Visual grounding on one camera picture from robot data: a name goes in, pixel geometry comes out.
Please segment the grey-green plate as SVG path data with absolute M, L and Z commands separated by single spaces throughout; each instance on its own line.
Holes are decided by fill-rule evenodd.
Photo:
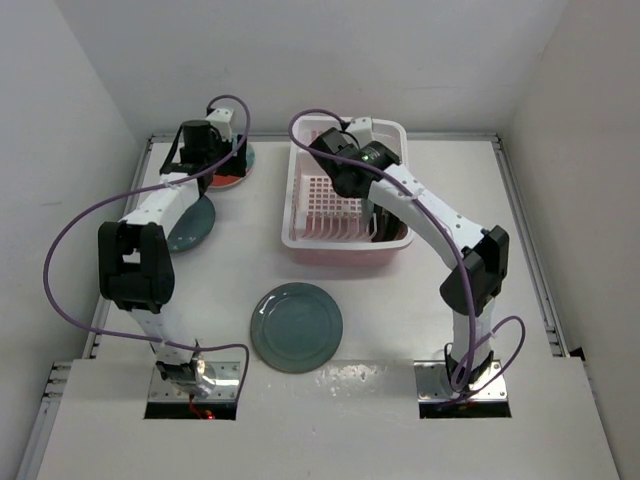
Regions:
M 337 352 L 344 324 L 341 310 L 322 288 L 302 282 L 280 285 L 256 305 L 250 338 L 260 359 L 288 374 L 314 371 Z
M 387 223 L 387 211 L 383 207 L 374 204 L 371 219 L 369 221 L 370 236 L 373 243 L 385 241 Z

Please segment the dark teal speckled plate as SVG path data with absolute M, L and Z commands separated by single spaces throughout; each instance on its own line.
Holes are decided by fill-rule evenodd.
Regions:
M 211 233 L 216 220 L 215 206 L 208 196 L 191 205 L 171 230 L 167 245 L 172 255 L 200 245 Z

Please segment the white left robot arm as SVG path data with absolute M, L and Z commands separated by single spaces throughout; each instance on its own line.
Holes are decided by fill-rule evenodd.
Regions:
M 216 386 L 215 372 L 197 349 L 183 316 L 169 302 L 175 274 L 168 237 L 201 200 L 213 181 L 210 167 L 238 140 L 224 119 L 208 115 L 185 121 L 159 170 L 159 182 L 135 210 L 98 231 L 101 295 L 127 312 L 147 336 L 163 380 L 193 398 Z

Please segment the black small plate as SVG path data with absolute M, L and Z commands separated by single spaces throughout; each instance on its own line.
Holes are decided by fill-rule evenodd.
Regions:
M 382 213 L 384 229 L 382 231 L 382 241 L 394 241 L 396 237 L 403 231 L 405 224 L 394 214 L 389 211 Z

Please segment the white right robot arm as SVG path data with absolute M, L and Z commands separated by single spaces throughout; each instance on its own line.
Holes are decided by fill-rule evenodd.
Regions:
M 380 141 L 361 147 L 336 128 L 305 147 L 341 197 L 368 201 L 397 217 L 440 256 L 450 273 L 439 287 L 453 313 L 446 355 L 449 382 L 462 392 L 487 368 L 492 351 L 484 311 L 500 293 L 508 266 L 509 234 L 475 223 L 427 189 L 404 158 Z

